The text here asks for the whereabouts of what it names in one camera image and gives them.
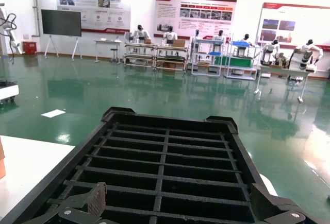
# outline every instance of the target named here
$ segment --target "wire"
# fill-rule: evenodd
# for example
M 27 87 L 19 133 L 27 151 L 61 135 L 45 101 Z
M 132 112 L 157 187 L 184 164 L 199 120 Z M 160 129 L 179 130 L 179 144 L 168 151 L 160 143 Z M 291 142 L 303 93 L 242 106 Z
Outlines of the wire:
M 11 28 L 10 30 L 16 30 L 17 29 L 17 25 L 14 23 L 15 19 L 16 19 L 16 15 L 14 13 L 8 14 L 6 19 L 0 18 L 1 21 L 4 21 L 4 22 L 2 22 L 0 24 L 0 27 L 2 25 L 6 24 L 6 23 L 9 23 L 10 24 L 10 28 Z M 12 37 L 10 35 L 5 35 L 3 33 L 0 33 L 0 35 L 3 35 L 5 37 L 9 37 L 9 47 L 10 47 L 11 54 L 12 54 L 12 58 L 10 59 L 10 57 L 9 57 L 9 62 L 12 62 L 12 64 L 14 64 L 14 50 L 12 49 L 12 44 L 11 44 Z

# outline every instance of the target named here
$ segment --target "flat screen tv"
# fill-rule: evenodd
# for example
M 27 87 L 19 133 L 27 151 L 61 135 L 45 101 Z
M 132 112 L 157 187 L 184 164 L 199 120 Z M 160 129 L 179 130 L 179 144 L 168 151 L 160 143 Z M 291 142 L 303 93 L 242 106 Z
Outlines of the flat screen tv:
M 81 37 L 81 14 L 75 11 L 41 10 L 43 33 Z

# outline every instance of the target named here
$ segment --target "poster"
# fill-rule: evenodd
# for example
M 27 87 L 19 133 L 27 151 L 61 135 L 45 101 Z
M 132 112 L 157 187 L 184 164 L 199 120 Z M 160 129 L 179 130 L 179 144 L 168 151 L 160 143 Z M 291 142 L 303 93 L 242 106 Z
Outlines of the poster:
M 84 32 L 123 35 L 130 29 L 131 0 L 57 0 L 58 10 L 80 11 Z
M 295 48 L 309 39 L 330 51 L 330 7 L 264 3 L 258 28 L 258 42 L 278 39 L 281 48 Z
M 196 29 L 204 39 L 212 39 L 219 30 L 229 37 L 236 0 L 156 0 L 155 37 L 162 37 L 169 26 L 179 39 L 189 39 Z

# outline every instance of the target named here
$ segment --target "black plastic crate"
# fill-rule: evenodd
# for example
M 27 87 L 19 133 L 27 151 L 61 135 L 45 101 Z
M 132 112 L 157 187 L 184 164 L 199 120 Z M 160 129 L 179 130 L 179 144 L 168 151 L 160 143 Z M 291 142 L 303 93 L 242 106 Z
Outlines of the black plastic crate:
M 120 224 L 254 223 L 251 187 L 265 188 L 231 118 L 184 120 L 110 108 L 1 224 L 43 215 L 98 182 L 107 190 L 102 218 Z

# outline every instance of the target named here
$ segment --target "green epoxy floor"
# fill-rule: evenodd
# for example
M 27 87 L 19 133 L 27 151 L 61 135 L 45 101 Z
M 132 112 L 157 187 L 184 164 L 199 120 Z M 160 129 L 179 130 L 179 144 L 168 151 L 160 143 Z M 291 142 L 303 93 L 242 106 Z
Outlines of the green epoxy floor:
M 300 87 L 272 77 L 253 81 L 184 76 L 68 57 L 0 61 L 0 77 L 17 81 L 15 104 L 0 106 L 0 134 L 79 144 L 111 106 L 137 113 L 203 119 L 234 118 L 239 136 L 279 196 L 330 220 L 330 83 L 310 80 L 304 104 Z M 46 118 L 55 109 L 66 114 Z

